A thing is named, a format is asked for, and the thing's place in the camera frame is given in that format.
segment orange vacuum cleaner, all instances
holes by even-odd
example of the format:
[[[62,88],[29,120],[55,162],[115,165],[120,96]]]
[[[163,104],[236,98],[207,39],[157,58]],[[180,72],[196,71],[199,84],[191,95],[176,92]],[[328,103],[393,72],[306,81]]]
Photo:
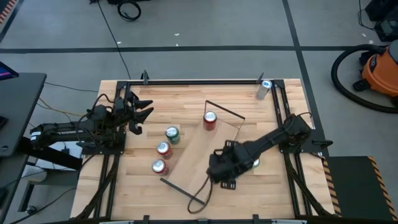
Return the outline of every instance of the orange vacuum cleaner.
[[[362,80],[353,84],[355,91],[375,90],[392,97],[392,103],[396,107],[381,106],[364,100],[347,90],[337,77],[340,63],[350,54],[364,51],[359,58],[362,70]],[[398,40],[393,41],[390,46],[381,47],[363,44],[343,52],[334,62],[331,68],[331,80],[336,89],[352,101],[385,113],[398,113]]]

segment soda can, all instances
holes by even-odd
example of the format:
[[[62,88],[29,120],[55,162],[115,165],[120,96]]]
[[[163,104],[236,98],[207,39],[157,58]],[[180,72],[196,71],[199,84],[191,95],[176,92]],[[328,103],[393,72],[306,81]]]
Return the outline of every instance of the soda can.
[[[152,163],[152,170],[159,175],[169,174],[169,168],[163,159],[157,159]]]
[[[256,99],[263,100],[266,97],[268,91],[271,89],[271,87],[272,87],[271,81],[269,81],[269,80],[262,81],[261,85],[256,93]]]
[[[260,159],[256,159],[256,160],[253,162],[253,169],[256,168],[256,167],[259,166],[259,165],[260,165]]]
[[[156,147],[156,151],[163,156],[163,159],[170,159],[172,157],[173,151],[168,142],[162,141]]]
[[[203,127],[207,131],[211,131],[216,128],[217,115],[212,111],[207,111],[203,116]]]
[[[180,131],[175,126],[168,127],[166,129],[166,137],[171,144],[178,144],[180,142]]]

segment plywood surface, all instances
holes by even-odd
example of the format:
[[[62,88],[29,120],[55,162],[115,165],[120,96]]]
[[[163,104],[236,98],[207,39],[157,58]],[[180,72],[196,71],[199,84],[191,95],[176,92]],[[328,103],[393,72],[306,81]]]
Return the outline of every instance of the plywood surface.
[[[222,149],[226,140],[235,140],[238,131],[237,127],[220,118],[217,120],[216,128],[211,131],[205,130],[203,121],[200,121],[167,181],[188,194],[195,195],[207,178],[209,156],[215,149]],[[196,198],[205,202],[209,190],[210,185],[205,185]]]
[[[288,79],[285,84],[292,113],[308,111],[300,80]],[[115,87],[116,81],[102,81],[99,93],[113,98]],[[156,145],[166,140],[164,131],[173,125],[181,134],[180,143],[167,161],[170,171],[174,169],[202,119],[205,100],[246,117],[236,136],[237,141],[255,140],[277,128],[271,92],[258,101],[254,97],[256,85],[134,86],[132,91],[142,100],[153,100],[155,110],[142,125],[143,134],[127,133],[126,152],[119,163],[113,220],[142,220],[144,215],[155,220],[250,219],[253,214],[259,214],[260,218],[294,217],[285,164],[277,147],[264,152],[260,166],[237,180],[236,190],[225,190],[216,185],[209,205],[196,215],[187,212],[189,198],[161,182],[150,167],[152,161],[159,158]],[[309,116],[303,117],[310,124]],[[101,164],[102,156],[95,156],[81,171],[71,217],[82,211],[98,188]],[[303,154],[302,164],[308,188],[326,210],[333,212],[321,160]],[[297,192],[303,211],[301,192]]]

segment gray floor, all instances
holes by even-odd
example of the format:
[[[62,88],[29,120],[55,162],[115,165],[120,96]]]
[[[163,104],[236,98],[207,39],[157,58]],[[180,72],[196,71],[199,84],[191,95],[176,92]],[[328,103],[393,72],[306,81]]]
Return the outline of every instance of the gray floor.
[[[363,7],[368,2],[363,0]],[[101,5],[120,47],[293,46],[280,0],[152,0],[140,2],[142,17],[134,23],[121,20],[115,6],[106,1]],[[289,5],[301,46],[380,44],[373,31],[358,25],[357,0],[289,0]],[[363,19],[371,24],[365,14]],[[25,0],[0,43],[2,49],[90,47],[114,47],[114,42],[98,5],[82,0]],[[330,68],[340,53],[303,52],[326,138],[335,142],[330,154],[374,156],[390,197],[398,205],[398,164],[394,162],[398,157],[398,117],[362,108],[335,91]],[[151,78],[166,79],[256,78],[262,72],[265,78],[302,77],[293,50],[123,52],[123,57],[132,78],[139,78],[143,69]],[[18,72],[44,72],[48,82],[75,88],[97,90],[100,80],[127,78],[118,53],[0,54],[0,58]],[[348,58],[339,70],[345,83],[358,77],[357,58]],[[54,108],[83,113],[95,96],[46,85],[41,97]],[[365,96],[386,103],[382,96]],[[36,108],[30,122],[66,120],[63,114]],[[19,196],[23,185],[21,182]],[[38,188],[31,204],[44,205],[65,189]],[[67,219],[72,195],[25,223]],[[16,212],[17,203],[14,201],[6,223],[23,216]]]

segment wooden table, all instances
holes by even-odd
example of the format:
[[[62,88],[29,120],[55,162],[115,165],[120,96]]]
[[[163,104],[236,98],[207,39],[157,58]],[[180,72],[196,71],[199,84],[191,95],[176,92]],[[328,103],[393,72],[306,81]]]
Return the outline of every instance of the wooden table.
[[[286,79],[285,84],[292,113],[308,111],[300,80]],[[116,81],[102,81],[99,94],[113,98],[115,88]],[[140,100],[154,101],[155,110],[142,125],[143,134],[127,133],[126,151],[119,163],[112,220],[142,220],[144,215],[150,215],[151,220],[251,219],[253,214],[260,218],[293,218],[287,173],[278,147],[262,154],[260,166],[242,175],[237,180],[236,190],[216,186],[209,205],[196,215],[187,212],[189,198],[161,182],[151,170],[152,161],[159,158],[156,145],[165,140],[166,127],[174,125],[180,130],[181,141],[167,161],[172,171],[202,119],[205,100],[246,117],[237,141],[255,140],[277,128],[271,92],[265,100],[259,101],[254,97],[257,89],[258,85],[133,86],[131,90]],[[99,103],[108,104],[105,99]],[[303,117],[311,124],[309,116]],[[321,160],[310,154],[302,154],[301,158],[308,188],[326,210],[334,213]],[[95,156],[80,172],[71,217],[78,215],[96,192],[102,161],[103,156]],[[297,186],[296,189],[304,214],[301,192]],[[105,194],[103,198],[102,215],[108,197]]]

